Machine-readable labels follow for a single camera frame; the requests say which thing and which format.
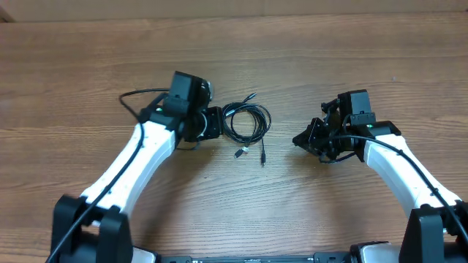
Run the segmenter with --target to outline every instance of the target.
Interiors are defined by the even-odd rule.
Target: black cable
[[[145,138],[145,130],[143,128],[143,124],[140,122],[140,119],[138,117],[138,114],[129,106],[127,103],[124,102],[123,98],[126,96],[134,95],[134,94],[141,94],[145,92],[164,92],[164,91],[169,91],[166,88],[149,88],[149,89],[144,89],[144,90],[138,90],[138,91],[130,91],[127,93],[124,93],[118,97],[118,100],[124,106],[132,115],[135,117],[140,124],[140,130],[141,130],[141,135],[140,135],[140,140],[138,140],[137,147],[135,151],[132,153],[130,156],[129,160],[123,165],[123,167],[118,171],[117,175],[111,180],[111,182],[104,187],[104,190],[102,190],[101,194],[96,197],[96,199],[84,210],[84,212],[81,214],[80,217],[73,223],[73,225],[68,229],[68,232],[62,237],[60,242],[58,242],[57,246],[55,249],[50,253],[50,256],[47,258],[45,261],[46,263],[51,263],[53,262],[54,258],[56,257],[56,254],[60,251],[60,248],[64,245],[65,241],[73,234],[73,232],[81,225],[81,222],[85,219],[85,217],[93,210],[93,208],[96,207],[97,203],[101,201],[101,199],[110,191],[110,189],[116,184],[117,180],[124,174],[125,170],[130,166],[132,161],[135,159],[135,157],[138,154],[138,151],[140,150],[141,146],[143,146],[143,140]]]
[[[222,108],[222,122],[224,124],[224,134],[232,139],[234,142],[244,144],[244,147],[249,147],[252,143],[262,141],[262,157],[261,162],[265,164],[265,143],[263,137],[268,132],[271,126],[271,115],[269,111],[262,105],[247,103],[253,99],[257,94],[253,93],[248,95],[242,102],[232,102]],[[234,129],[234,115],[240,112],[248,112],[254,118],[254,130],[251,136],[243,136],[237,133]],[[231,117],[230,126],[227,125],[226,119]],[[235,153],[239,157],[243,153],[240,149]]]
[[[348,118],[350,118],[350,116],[351,116],[351,114],[348,114],[348,115],[346,115],[346,116],[344,117],[344,119],[343,119],[343,124],[342,124],[342,126],[343,126],[343,130],[344,130],[344,133],[345,133],[345,134],[348,133],[348,131],[346,130],[346,124],[347,124]]]
[[[328,108],[328,110],[327,110],[327,115],[326,115],[325,118],[323,119],[323,123],[324,123],[325,125],[328,125],[328,119],[330,118],[330,116],[331,116],[331,107]]]
[[[356,155],[356,153],[350,153],[350,154],[348,154],[346,156],[343,156],[341,158],[338,158],[336,160],[327,161],[327,160],[325,160],[325,153],[323,153],[321,156],[319,156],[319,161],[320,161],[321,164],[336,164],[336,163],[339,163],[340,161],[344,161],[346,159],[349,159],[349,158],[351,158],[351,157],[353,157],[355,155]]]
[[[358,140],[367,140],[369,142],[375,142],[381,146],[384,146],[397,154],[399,154],[401,157],[405,158],[409,164],[415,169],[415,171],[419,174],[421,179],[423,179],[424,183],[427,185],[427,187],[431,190],[431,192],[434,194],[434,196],[439,200],[439,202],[445,207],[445,209],[448,211],[450,216],[453,218],[455,221],[456,226],[460,230],[460,235],[462,236],[465,245],[468,245],[468,234],[463,225],[461,224],[460,220],[458,217],[455,215],[455,212],[453,211],[453,208],[445,201],[445,199],[440,195],[439,190],[435,188],[432,183],[429,181],[429,179],[424,175],[424,172],[419,168],[419,166],[407,155],[404,153],[403,150],[399,150],[398,148],[393,147],[392,145],[389,145],[385,142],[368,138],[368,137],[363,137],[363,136],[358,136],[358,135],[339,135],[339,136],[334,136],[334,137],[329,137],[328,141],[331,140],[339,140],[339,139],[358,139]]]
[[[198,147],[200,147],[200,140],[197,140],[197,144],[193,146],[192,148],[179,148],[177,147],[177,150],[198,150]]]

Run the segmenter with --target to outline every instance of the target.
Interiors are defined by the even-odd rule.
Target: cable connector
[[[241,156],[242,153],[248,153],[248,152],[249,152],[249,148],[246,147],[246,146],[244,146],[244,147],[242,147],[241,149],[239,149],[238,151],[236,151],[236,152],[234,153],[234,156],[235,156],[236,158],[239,158],[239,156]]]
[[[266,155],[265,155],[265,151],[262,152],[262,165],[265,165],[266,163]]]
[[[226,113],[226,117],[231,116],[233,113],[235,113],[235,110],[230,110]]]
[[[249,101],[249,100],[255,98],[256,95],[257,95],[257,94],[256,94],[255,92],[254,92],[253,94],[248,95],[248,96],[242,101],[242,103],[246,103],[247,101]]]

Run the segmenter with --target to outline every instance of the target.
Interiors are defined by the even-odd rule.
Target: wooden table
[[[316,15],[0,25],[0,261],[43,262],[52,209],[112,163],[135,120],[125,91],[210,80],[212,105],[254,99],[272,116],[234,159],[227,138],[176,151],[138,200],[135,245],[165,255],[243,256],[401,242],[407,219],[376,173],[323,165],[292,138],[320,103],[369,91],[433,175],[468,198],[468,14]],[[130,100],[145,107],[150,94]],[[247,126],[248,118],[239,126]]]

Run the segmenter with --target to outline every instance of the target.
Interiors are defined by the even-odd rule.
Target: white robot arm
[[[356,155],[385,181],[408,217],[401,246],[363,243],[352,245],[342,255],[354,256],[357,261],[351,262],[361,263],[444,262],[446,258],[468,262],[462,252],[468,249],[468,204],[416,159],[393,123],[376,121],[367,91],[339,94],[322,103],[322,111],[326,117],[312,119],[306,131],[294,137],[294,144],[327,164]],[[352,153],[338,158],[345,151]],[[458,242],[446,247],[444,233],[458,236]]]
[[[169,131],[166,126],[151,121],[143,124],[145,138],[143,147],[138,151],[135,159],[118,179],[117,183],[98,203],[97,206],[109,209],[113,205],[121,208],[121,213],[131,216],[133,207],[141,192],[149,182],[157,167],[176,148],[176,133]],[[109,169],[99,178],[96,183],[87,188],[82,194],[86,202],[91,204],[101,194],[104,187],[116,176],[137,147],[140,140],[140,125],[135,126],[133,135],[127,146],[117,156]]]
[[[439,189],[440,195],[449,205],[455,205],[456,200],[461,200],[460,197],[448,191],[439,183],[416,159],[402,136],[386,134],[376,136],[376,139],[403,150],[420,167],[432,185]],[[394,151],[368,141],[364,148],[364,161],[385,181],[400,202],[408,218],[413,208],[420,208],[424,204],[432,207],[442,207],[440,201],[432,194],[410,163]]]

